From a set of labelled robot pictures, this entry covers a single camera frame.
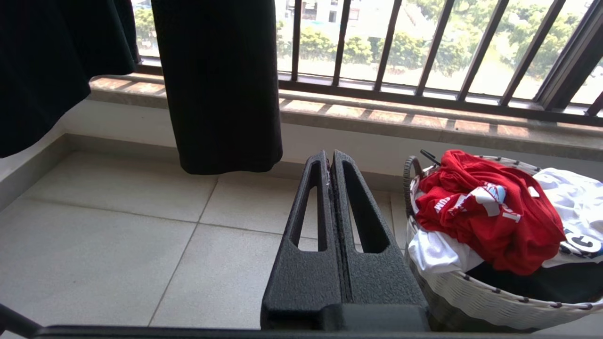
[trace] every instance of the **black fabric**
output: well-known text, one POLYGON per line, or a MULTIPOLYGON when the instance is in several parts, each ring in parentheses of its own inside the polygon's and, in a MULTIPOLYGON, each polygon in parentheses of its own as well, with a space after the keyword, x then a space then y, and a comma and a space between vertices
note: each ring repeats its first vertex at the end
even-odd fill
POLYGON ((180 163, 268 171, 282 157, 274 0, 153 0, 180 163))
POLYGON ((128 11, 130 0, 0 1, 0 157, 35 144, 91 77, 134 71, 128 11))
POLYGON ((507 292, 549 302, 595 302, 603 297, 603 263, 564 264, 539 268, 530 276, 497 271, 487 262, 467 272, 507 292))

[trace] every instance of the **black textured plastic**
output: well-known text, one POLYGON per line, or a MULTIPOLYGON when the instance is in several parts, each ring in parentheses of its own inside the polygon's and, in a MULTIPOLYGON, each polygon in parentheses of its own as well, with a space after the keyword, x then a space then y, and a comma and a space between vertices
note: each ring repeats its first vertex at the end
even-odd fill
POLYGON ((319 312, 339 303, 416 305, 426 301, 373 195, 348 155, 306 162, 262 301, 262 329, 322 329, 319 312), (297 248, 308 193, 318 191, 319 252, 297 248), (363 253, 355 249, 349 206, 363 253))

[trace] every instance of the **basket handle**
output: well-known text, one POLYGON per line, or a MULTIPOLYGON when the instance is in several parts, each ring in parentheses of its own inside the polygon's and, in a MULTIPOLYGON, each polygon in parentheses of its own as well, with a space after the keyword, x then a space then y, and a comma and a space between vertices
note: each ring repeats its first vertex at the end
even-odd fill
POLYGON ((406 162, 404 163, 404 173, 403 173, 403 182, 404 182, 404 202, 406 203, 406 217, 408 218, 410 215, 414 216, 414 211, 412 210, 412 201, 411 201, 411 167, 414 167, 415 175, 419 176, 419 179, 423 178, 423 170, 421 169, 421 164, 419 164, 417 157, 409 156, 406 158, 406 162))

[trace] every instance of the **window bar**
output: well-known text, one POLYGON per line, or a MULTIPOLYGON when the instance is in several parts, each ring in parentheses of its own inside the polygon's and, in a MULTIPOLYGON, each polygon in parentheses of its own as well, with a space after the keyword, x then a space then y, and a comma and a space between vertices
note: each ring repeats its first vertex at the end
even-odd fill
POLYGON ((339 25, 339 42, 337 43, 337 55, 335 56, 335 73, 333 74, 333 86, 339 86, 339 73, 343 61, 343 49, 346 47, 347 21, 350 18, 350 5, 352 0, 344 0, 341 10, 341 23, 339 25))
POLYGON ((394 40, 394 30, 396 29, 398 12, 400 11, 401 5, 402 0, 394 0, 394 7, 391 9, 390 23, 387 26, 387 33, 383 44, 383 52, 381 53, 381 61, 379 62, 379 70, 377 71, 377 80, 375 80, 375 86, 373 88, 373 90, 376 90, 377 92, 381 90, 381 84, 383 83, 385 68, 387 67, 387 58, 390 56, 391 42, 394 40))
POLYGON ((499 0, 494 8, 494 13, 490 18, 490 22, 484 31, 484 35, 482 36, 482 40, 479 42, 478 49, 473 55, 473 60, 471 60, 471 66, 469 66, 469 71, 467 72, 467 76, 465 77, 465 81, 463 82, 463 86, 461 90, 458 92, 456 99, 458 101, 465 101, 467 98, 467 94, 469 93, 469 88, 471 87, 471 83, 475 79, 475 75, 478 73, 479 66, 484 60, 484 56, 486 51, 488 50, 488 46, 490 46, 490 42, 492 41, 492 37, 496 32, 496 28, 498 27, 498 23, 502 18, 502 15, 505 13, 505 9, 509 4, 509 0, 499 0))
POLYGON ((291 56, 291 81, 297 81, 297 69, 300 62, 300 31, 302 25, 302 0, 295 0, 293 14, 293 52, 291 56))
POLYGON ((599 94, 597 99, 595 99, 595 102, 592 105, 590 105, 589 109, 586 111, 586 115, 596 116, 597 114, 599 114, 599 111, 601 111, 602 108, 603 108, 603 92, 601 92, 601 94, 599 94))
POLYGON ((603 0, 593 0, 535 100, 545 110, 565 109, 603 57, 603 0))
POLYGON ((438 53, 438 48, 442 42, 446 24, 448 24, 448 18, 450 18, 450 13, 452 12, 452 6, 454 6, 454 0, 446 0, 444 8, 442 8, 442 14, 440 14, 438 27, 434 32, 434 38, 432 39, 431 48, 429 49, 429 55, 427 56, 427 60, 425 60, 421 80, 419 80, 417 90, 415 90, 415 95, 423 95, 425 85, 427 84, 427 79, 429 78, 429 73, 431 72, 431 67, 434 65, 435 55, 438 53))
POLYGON ((555 0, 553 2, 553 4, 551 5, 551 7, 549 8, 549 11, 546 13, 544 19, 542 20, 542 24, 540 24, 538 31, 536 32, 536 34, 534 35, 534 38, 532 39, 532 42, 528 46, 528 50, 523 55, 522 61, 519 63, 519 65, 515 69, 513 78, 511 78, 511 81, 509 82, 509 85, 508 85, 505 93, 502 95, 502 98, 499 101, 499 104, 501 106, 509 105, 509 101, 511 101, 513 94, 515 93, 515 90, 519 86, 519 83, 523 79, 523 76, 525 75, 526 71, 528 70, 528 67, 530 66, 530 64, 532 63, 532 60, 536 56, 536 53, 538 52, 540 45, 542 45, 543 41, 545 40, 546 35, 549 33, 549 30, 551 30, 551 27, 555 23, 555 20, 556 20, 557 16, 559 15, 559 12, 563 8, 564 4, 565 4, 565 0, 555 0))

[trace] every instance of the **white clothing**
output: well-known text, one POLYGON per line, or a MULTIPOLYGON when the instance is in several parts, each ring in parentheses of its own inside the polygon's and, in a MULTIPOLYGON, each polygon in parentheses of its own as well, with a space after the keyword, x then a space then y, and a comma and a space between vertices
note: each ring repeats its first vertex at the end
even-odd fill
POLYGON ((423 229, 408 244, 408 254, 419 270, 428 273, 467 272, 484 261, 469 245, 446 233, 423 229))
POLYGON ((542 266, 603 261, 603 184, 555 168, 543 169, 534 178, 559 213, 567 238, 542 266))
MULTIPOLYGON (((603 261, 603 184, 555 168, 543 169, 534 178, 559 214, 567 238, 559 253, 542 266, 603 261)), ((423 229, 409 243, 408 253, 417 267, 428 273, 467 272, 484 261, 467 244, 423 229)))

